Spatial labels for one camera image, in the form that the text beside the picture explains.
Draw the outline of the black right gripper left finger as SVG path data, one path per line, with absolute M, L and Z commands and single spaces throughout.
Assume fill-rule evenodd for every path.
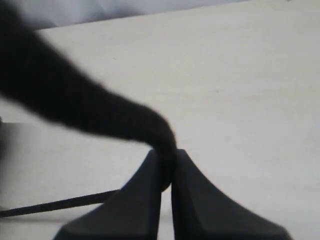
M 56 240 L 156 240 L 161 209 L 160 162 L 148 152 L 132 178 L 104 204 L 65 224 Z

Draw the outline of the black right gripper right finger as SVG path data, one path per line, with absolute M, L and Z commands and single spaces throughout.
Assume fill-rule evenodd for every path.
M 215 187 L 184 149 L 171 184 L 176 240 L 290 240 L 287 230 L 241 206 Z

